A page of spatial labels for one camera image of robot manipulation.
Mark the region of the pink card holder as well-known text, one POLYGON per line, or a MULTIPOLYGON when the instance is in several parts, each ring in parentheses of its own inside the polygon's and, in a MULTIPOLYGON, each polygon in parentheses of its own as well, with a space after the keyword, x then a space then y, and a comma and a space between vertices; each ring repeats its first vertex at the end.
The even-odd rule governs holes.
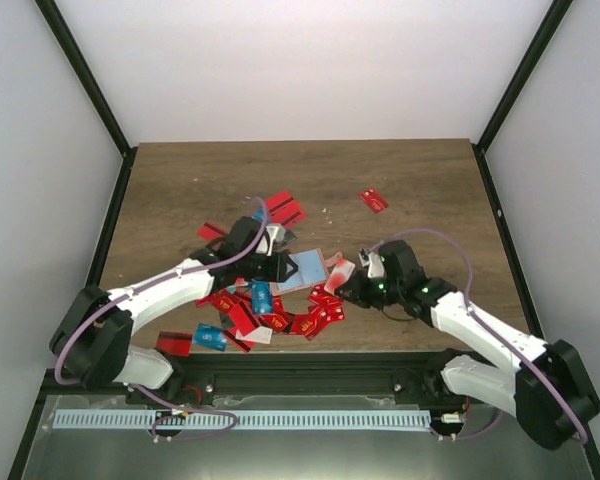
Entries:
POLYGON ((337 251, 331 257, 325 258, 320 248, 291 254, 290 258, 297 264, 298 271, 282 283, 271 283, 273 295, 281 296, 324 283, 329 276, 329 269, 342 257, 343 254, 337 251))

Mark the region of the white card red circle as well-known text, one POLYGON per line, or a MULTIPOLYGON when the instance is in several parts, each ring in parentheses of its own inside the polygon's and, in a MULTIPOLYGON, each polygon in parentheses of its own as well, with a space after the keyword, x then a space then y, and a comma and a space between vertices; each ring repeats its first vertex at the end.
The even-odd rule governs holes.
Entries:
POLYGON ((334 294, 335 290, 343 286, 356 269, 356 265, 344 258, 339 259, 333 266, 331 273, 325 282, 324 290, 334 294))

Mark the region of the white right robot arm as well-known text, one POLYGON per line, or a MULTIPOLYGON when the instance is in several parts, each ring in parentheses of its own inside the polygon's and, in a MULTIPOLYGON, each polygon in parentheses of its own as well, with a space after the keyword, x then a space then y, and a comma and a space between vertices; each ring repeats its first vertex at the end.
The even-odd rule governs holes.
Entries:
POLYGON ((428 276, 402 239, 363 249, 359 260, 335 288, 337 297, 379 311, 399 306, 471 348, 448 349, 429 367, 422 383, 431 400, 463 396, 488 404, 547 450, 569 440, 587 443, 586 426, 600 413, 600 399, 573 345, 549 343, 489 314, 466 289, 428 276))

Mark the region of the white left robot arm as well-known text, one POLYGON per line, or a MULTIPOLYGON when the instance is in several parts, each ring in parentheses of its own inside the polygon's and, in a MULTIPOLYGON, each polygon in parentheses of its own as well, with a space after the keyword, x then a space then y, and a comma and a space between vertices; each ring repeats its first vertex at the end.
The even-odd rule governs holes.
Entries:
POLYGON ((280 223, 243 216, 226 235, 149 279, 109 291, 84 287, 49 343, 56 381, 86 389, 139 385, 161 403, 176 402, 184 392, 183 377, 159 351, 132 345, 132 337, 158 317, 238 280, 287 280, 298 267, 275 249, 285 234, 280 223))

